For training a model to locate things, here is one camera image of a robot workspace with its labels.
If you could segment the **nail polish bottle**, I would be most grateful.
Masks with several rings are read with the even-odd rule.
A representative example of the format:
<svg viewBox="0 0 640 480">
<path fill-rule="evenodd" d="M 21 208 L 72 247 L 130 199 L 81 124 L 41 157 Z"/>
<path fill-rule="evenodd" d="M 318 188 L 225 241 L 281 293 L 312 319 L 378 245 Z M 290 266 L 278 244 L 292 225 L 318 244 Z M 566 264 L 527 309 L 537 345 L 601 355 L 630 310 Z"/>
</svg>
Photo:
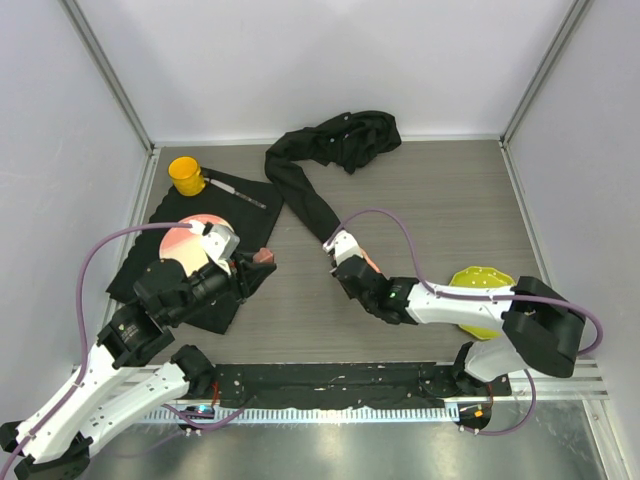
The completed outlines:
<svg viewBox="0 0 640 480">
<path fill-rule="evenodd" d="M 256 264 L 274 264 L 275 255 L 270 249 L 262 247 L 253 255 L 253 262 Z"/>
</svg>

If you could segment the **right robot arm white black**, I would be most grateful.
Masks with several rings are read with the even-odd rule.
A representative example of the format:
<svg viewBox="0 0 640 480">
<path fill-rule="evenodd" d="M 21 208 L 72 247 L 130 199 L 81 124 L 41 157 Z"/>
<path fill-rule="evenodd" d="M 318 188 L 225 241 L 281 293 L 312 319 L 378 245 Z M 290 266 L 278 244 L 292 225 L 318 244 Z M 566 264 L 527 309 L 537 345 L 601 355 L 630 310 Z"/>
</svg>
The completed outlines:
<svg viewBox="0 0 640 480">
<path fill-rule="evenodd" d="M 498 332 L 494 339 L 460 347 L 449 374 L 459 393 L 480 393 L 521 370 L 554 378 L 574 373 L 585 317 L 534 277 L 487 290 L 424 285 L 415 277 L 387 278 L 357 255 L 337 263 L 332 275 L 349 298 L 388 324 L 468 325 Z"/>
</svg>

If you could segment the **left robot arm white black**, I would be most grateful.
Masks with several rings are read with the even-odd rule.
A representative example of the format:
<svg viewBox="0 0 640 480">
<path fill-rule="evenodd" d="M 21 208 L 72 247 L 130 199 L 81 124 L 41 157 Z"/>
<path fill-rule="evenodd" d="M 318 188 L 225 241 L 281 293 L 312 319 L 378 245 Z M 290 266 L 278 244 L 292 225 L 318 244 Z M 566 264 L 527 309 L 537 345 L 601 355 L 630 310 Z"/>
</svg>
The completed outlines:
<svg viewBox="0 0 640 480">
<path fill-rule="evenodd" d="M 80 371 L 38 412 L 1 427 L 1 447 L 19 479 L 76 479 L 111 439 L 148 411 L 183 397 L 205 397 L 216 369 L 194 345 L 181 347 L 141 384 L 116 395 L 167 346 L 173 328 L 218 300 L 246 301 L 276 269 L 273 253 L 239 252 L 186 274 L 175 259 L 150 264 L 134 301 L 99 332 Z"/>
</svg>

